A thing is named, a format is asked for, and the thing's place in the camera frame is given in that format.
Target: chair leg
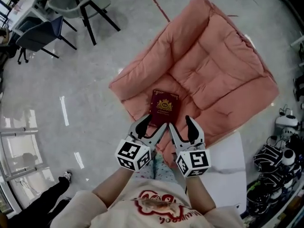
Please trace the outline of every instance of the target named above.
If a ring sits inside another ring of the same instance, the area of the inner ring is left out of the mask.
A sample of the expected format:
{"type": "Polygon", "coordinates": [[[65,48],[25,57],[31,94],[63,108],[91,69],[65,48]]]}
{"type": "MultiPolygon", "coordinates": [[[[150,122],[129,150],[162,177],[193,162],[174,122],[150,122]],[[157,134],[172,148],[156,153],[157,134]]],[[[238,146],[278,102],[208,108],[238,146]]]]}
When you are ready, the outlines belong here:
{"type": "Polygon", "coordinates": [[[65,39],[63,36],[59,36],[59,39],[62,39],[64,42],[66,42],[71,48],[77,50],[76,47],[74,47],[67,39],[65,39]]]}
{"type": "Polygon", "coordinates": [[[23,57],[24,57],[25,63],[28,63],[29,61],[27,60],[27,57],[25,55],[25,51],[26,51],[26,49],[23,48],[23,57]]]}
{"type": "Polygon", "coordinates": [[[23,54],[23,48],[21,48],[21,50],[20,50],[20,54],[19,54],[19,57],[18,57],[18,64],[21,64],[20,58],[21,58],[22,54],[23,54]]]}
{"type": "Polygon", "coordinates": [[[87,28],[87,30],[88,30],[88,32],[90,34],[92,43],[95,46],[96,45],[96,41],[95,41],[95,38],[94,38],[94,35],[93,35],[93,31],[92,31],[92,28],[91,28],[91,25],[90,25],[90,22],[89,22],[89,18],[87,17],[86,9],[84,7],[80,7],[80,11],[82,13],[82,16],[84,17],[84,22],[85,22],[86,28],[87,28]]]}
{"type": "Polygon", "coordinates": [[[120,31],[119,27],[95,4],[90,1],[90,5],[102,16],[106,21],[110,23],[117,31],[120,31]]]}
{"type": "Polygon", "coordinates": [[[65,22],[72,30],[77,32],[77,29],[75,29],[69,22],[67,22],[65,19],[63,19],[63,22],[65,22]]]}
{"type": "Polygon", "coordinates": [[[51,56],[53,56],[53,57],[59,58],[57,55],[55,55],[55,54],[51,53],[51,52],[50,52],[50,51],[48,51],[48,50],[45,50],[44,48],[41,48],[41,50],[43,50],[44,52],[46,52],[46,53],[50,54],[50,55],[51,55],[51,56]]]}

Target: white table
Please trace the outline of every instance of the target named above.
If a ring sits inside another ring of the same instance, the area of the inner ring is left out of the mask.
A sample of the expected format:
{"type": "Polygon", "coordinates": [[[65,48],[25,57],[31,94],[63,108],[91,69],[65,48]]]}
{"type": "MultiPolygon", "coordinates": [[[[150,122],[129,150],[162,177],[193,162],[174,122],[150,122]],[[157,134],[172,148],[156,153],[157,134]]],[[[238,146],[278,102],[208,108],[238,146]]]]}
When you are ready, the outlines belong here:
{"type": "Polygon", "coordinates": [[[238,206],[239,213],[246,210],[246,170],[241,135],[228,136],[209,148],[211,165],[201,176],[208,193],[217,207],[238,206]]]}
{"type": "Polygon", "coordinates": [[[20,0],[8,15],[9,29],[22,36],[23,32],[18,29],[21,22],[29,15],[30,12],[35,14],[42,21],[48,21],[45,15],[35,8],[37,0],[20,0]]]}

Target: chair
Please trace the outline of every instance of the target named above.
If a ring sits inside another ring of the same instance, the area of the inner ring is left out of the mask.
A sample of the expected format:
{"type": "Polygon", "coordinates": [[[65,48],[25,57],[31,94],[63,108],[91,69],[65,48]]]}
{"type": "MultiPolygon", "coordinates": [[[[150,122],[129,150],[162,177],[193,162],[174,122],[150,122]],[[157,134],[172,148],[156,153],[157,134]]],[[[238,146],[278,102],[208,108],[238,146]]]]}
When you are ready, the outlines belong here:
{"type": "Polygon", "coordinates": [[[52,10],[64,17],[70,19],[83,18],[94,46],[96,41],[89,22],[90,17],[99,13],[117,31],[120,31],[119,27],[106,15],[105,9],[111,4],[110,0],[49,0],[47,4],[52,10]]]}
{"type": "MultiPolygon", "coordinates": [[[[21,30],[22,32],[25,32],[26,30],[38,25],[41,23],[41,20],[35,17],[26,17],[22,24],[18,27],[19,30],[21,30]]],[[[18,40],[18,38],[20,37],[20,35],[16,34],[15,32],[12,34],[9,42],[7,45],[0,45],[0,52],[1,53],[6,53],[8,58],[12,58],[15,56],[16,51],[20,49],[19,46],[16,45],[16,41],[18,40]]],[[[20,62],[20,58],[21,56],[24,55],[24,59],[25,62],[27,63],[28,60],[25,58],[25,49],[21,48],[20,50],[20,55],[18,58],[18,63],[21,64],[20,62]]]]}
{"type": "Polygon", "coordinates": [[[43,50],[44,52],[52,55],[53,57],[59,58],[57,55],[43,48],[44,46],[58,38],[66,42],[71,48],[77,50],[75,46],[73,46],[68,40],[66,40],[61,35],[62,23],[63,17],[60,16],[52,22],[46,21],[35,27],[32,27],[27,30],[22,36],[20,36],[20,38],[16,42],[16,45],[35,52],[43,50]]]}

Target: sleeve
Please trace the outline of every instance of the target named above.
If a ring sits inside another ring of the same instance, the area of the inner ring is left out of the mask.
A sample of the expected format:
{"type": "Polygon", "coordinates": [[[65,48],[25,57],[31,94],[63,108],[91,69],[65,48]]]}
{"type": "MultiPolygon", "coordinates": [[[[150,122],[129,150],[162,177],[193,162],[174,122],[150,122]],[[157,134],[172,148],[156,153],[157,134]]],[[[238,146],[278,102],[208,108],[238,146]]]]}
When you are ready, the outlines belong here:
{"type": "Polygon", "coordinates": [[[204,215],[215,228],[243,228],[243,221],[234,206],[213,209],[204,215]]]}
{"type": "Polygon", "coordinates": [[[54,218],[50,228],[86,228],[97,215],[107,212],[105,204],[90,191],[78,191],[54,218]]]}

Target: person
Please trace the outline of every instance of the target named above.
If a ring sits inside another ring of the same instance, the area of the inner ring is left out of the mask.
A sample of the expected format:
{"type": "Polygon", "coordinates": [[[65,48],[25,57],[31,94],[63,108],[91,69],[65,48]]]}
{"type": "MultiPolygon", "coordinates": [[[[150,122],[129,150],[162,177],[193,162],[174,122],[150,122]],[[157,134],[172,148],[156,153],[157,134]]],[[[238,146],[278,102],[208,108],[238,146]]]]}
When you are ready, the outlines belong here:
{"type": "Polygon", "coordinates": [[[59,177],[59,183],[43,192],[41,196],[32,202],[26,209],[10,219],[0,215],[1,228],[17,228],[17,227],[31,227],[31,228],[46,228],[53,218],[61,212],[61,210],[69,203],[69,199],[61,200],[55,206],[58,198],[66,192],[70,186],[72,173],[70,171],[64,172],[62,177],[59,177]]]}
{"type": "Polygon", "coordinates": [[[0,52],[7,52],[9,54],[9,58],[13,58],[19,48],[16,45],[18,38],[19,35],[13,33],[10,39],[8,24],[6,24],[5,28],[0,28],[0,52]]]}
{"type": "Polygon", "coordinates": [[[5,28],[0,28],[0,43],[1,45],[5,46],[10,41],[10,32],[8,25],[5,28]]]}
{"type": "Polygon", "coordinates": [[[236,207],[216,208],[200,177],[186,184],[188,196],[156,154],[139,172],[119,168],[93,191],[78,191],[50,227],[243,227],[236,207]]]}

